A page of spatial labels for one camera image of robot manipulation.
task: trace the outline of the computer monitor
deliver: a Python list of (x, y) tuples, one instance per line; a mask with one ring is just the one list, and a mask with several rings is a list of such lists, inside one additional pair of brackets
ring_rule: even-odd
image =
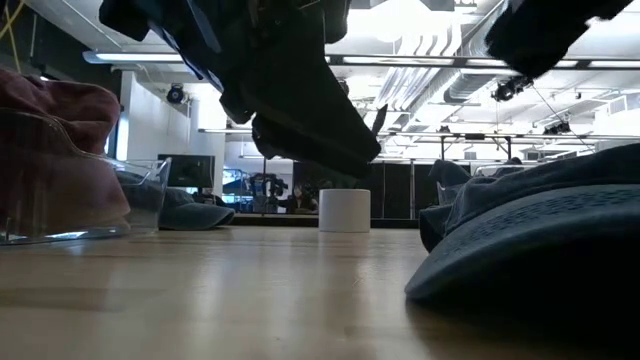
[(158, 160), (171, 158), (170, 187), (213, 188), (215, 156), (160, 154)]

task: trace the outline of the wooden floor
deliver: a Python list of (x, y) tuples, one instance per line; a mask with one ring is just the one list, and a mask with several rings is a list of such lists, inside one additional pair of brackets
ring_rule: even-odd
[(206, 233), (0, 248), (3, 359), (586, 359), (406, 304), (415, 230)]

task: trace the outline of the yellow cable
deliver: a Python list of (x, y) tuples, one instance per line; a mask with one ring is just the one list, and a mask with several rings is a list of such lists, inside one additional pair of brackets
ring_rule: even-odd
[(9, 31), (9, 28), (11, 27), (11, 24), (13, 24), (13, 22), (16, 20), (18, 15), (20, 15), (20, 11), (22, 11), (22, 7), (23, 6), (24, 6), (24, 0), (20, 0), (20, 4), (18, 4), (18, 7), (16, 8), (16, 12), (13, 13), (13, 16), (11, 16), (11, 17), (7, 16), (7, 23), (5, 24), (4, 28), (2, 28), (2, 30), (0, 30), (0, 40), (2, 40), (2, 38), (4, 37), (4, 34), (7, 31)]
[[(9, 7), (5, 6), (4, 13), (7, 15), (7, 19), (11, 18), (11, 13), (9, 12)], [(9, 39), (11, 39), (11, 48), (13, 49), (13, 59), (16, 62), (16, 70), (18, 70), (18, 74), (22, 74), (22, 69), (20, 68), (20, 58), (18, 57), (18, 48), (16, 47), (16, 38), (13, 36), (13, 28), (9, 25)]]

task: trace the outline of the pink fabric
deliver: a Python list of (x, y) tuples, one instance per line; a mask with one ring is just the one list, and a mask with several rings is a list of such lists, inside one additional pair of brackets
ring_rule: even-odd
[(0, 229), (42, 236), (121, 225), (130, 209), (102, 155), (120, 105), (107, 90), (0, 69)]

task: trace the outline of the white cylinder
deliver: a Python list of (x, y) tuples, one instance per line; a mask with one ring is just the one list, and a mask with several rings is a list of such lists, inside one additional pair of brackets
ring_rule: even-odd
[(369, 190), (320, 190), (319, 206), (320, 231), (367, 233), (371, 230)]

